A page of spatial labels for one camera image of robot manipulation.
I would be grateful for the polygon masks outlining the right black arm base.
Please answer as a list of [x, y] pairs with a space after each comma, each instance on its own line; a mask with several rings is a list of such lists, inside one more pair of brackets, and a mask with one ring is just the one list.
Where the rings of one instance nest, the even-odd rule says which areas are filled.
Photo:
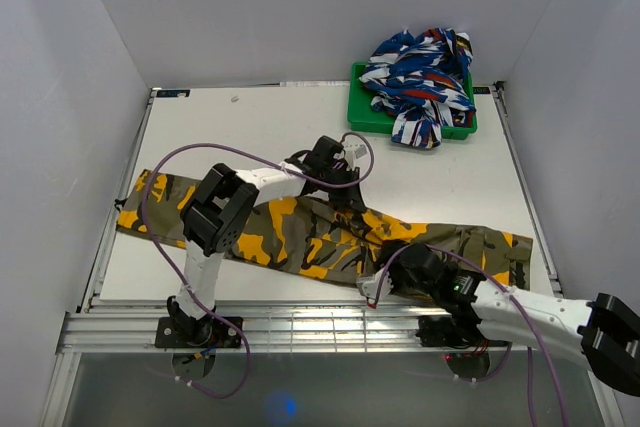
[[[512, 344], [489, 340], [471, 321], [451, 316], [420, 316], [415, 337], [422, 347], [446, 347], [445, 362], [455, 380], [479, 384], [492, 380], [509, 360]], [[492, 367], [490, 347], [504, 347], [498, 363]]]

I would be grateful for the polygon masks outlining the blue white red trousers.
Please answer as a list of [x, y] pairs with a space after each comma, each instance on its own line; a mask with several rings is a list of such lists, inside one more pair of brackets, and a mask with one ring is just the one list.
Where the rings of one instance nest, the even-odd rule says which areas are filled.
[[472, 62], [465, 32], [404, 30], [376, 48], [359, 82], [373, 93], [371, 109], [393, 119], [394, 143], [433, 149], [441, 145], [445, 127], [467, 128], [475, 119], [475, 102], [466, 90]]

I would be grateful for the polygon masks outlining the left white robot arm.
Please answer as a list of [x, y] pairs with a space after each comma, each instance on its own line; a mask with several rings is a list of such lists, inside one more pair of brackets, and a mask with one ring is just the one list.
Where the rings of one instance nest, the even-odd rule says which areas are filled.
[[366, 144], [350, 148], [322, 136], [309, 152], [299, 151], [263, 168], [234, 170], [223, 163], [211, 167], [181, 209], [186, 259], [179, 293], [167, 300], [176, 333], [190, 346], [205, 344], [213, 333], [215, 290], [224, 255], [234, 247], [253, 209], [285, 197], [317, 190], [340, 206], [365, 208], [356, 159]]

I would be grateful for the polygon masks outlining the camouflage yellow green trousers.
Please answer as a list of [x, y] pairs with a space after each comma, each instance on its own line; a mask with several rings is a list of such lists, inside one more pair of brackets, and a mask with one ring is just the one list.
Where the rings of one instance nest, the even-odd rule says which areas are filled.
[[[153, 232], [160, 243], [184, 248], [180, 211], [199, 182], [160, 173], [146, 193], [149, 175], [143, 170], [129, 196], [117, 203], [116, 228], [139, 238]], [[505, 285], [530, 287], [530, 237], [486, 226], [407, 223], [373, 209], [338, 209], [315, 197], [283, 198], [255, 207], [225, 256], [353, 287], [359, 277], [379, 270], [393, 248], [406, 243], [434, 245], [444, 261], [457, 253]]]

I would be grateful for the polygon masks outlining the aluminium frame rail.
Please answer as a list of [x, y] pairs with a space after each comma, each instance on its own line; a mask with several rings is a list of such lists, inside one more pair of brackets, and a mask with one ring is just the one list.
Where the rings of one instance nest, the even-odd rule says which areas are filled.
[[[386, 303], [377, 309], [349, 302], [293, 304], [223, 303], [224, 317], [241, 317], [252, 354], [418, 352], [423, 316], [444, 317], [428, 306]], [[59, 353], [159, 353], [154, 346], [166, 308], [98, 306], [63, 322]]]

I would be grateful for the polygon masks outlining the left dark corner label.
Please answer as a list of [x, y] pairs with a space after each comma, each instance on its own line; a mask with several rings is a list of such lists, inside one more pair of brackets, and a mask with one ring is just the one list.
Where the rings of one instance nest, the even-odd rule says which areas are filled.
[[155, 93], [156, 98], [188, 98], [190, 89], [160, 89]]

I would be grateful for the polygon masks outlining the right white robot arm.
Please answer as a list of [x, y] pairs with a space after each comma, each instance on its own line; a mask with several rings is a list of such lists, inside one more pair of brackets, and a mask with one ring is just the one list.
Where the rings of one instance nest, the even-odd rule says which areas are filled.
[[469, 260], [421, 243], [389, 241], [377, 265], [390, 275], [392, 292], [423, 294], [444, 309], [464, 344], [489, 340], [538, 348], [619, 392], [639, 394], [639, 316], [616, 296], [571, 300], [499, 287]]

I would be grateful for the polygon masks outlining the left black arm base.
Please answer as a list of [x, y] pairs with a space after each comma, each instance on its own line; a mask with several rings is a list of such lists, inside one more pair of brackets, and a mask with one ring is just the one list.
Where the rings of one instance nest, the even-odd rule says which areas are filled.
[[217, 350], [239, 349], [241, 339], [235, 329], [211, 317], [199, 320], [162, 317], [153, 346], [173, 351], [171, 365], [177, 374], [201, 380], [212, 372]]

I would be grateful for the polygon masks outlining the green plastic tray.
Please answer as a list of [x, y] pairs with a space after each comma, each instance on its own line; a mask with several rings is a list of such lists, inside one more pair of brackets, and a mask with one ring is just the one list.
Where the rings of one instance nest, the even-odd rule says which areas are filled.
[[[366, 62], [355, 62], [351, 66], [347, 121], [354, 131], [391, 134], [395, 119], [385, 112], [372, 109], [374, 93], [366, 89], [359, 80], [366, 65]], [[444, 140], [466, 140], [477, 131], [477, 127], [477, 116], [472, 115], [466, 126], [443, 126], [441, 135]]]

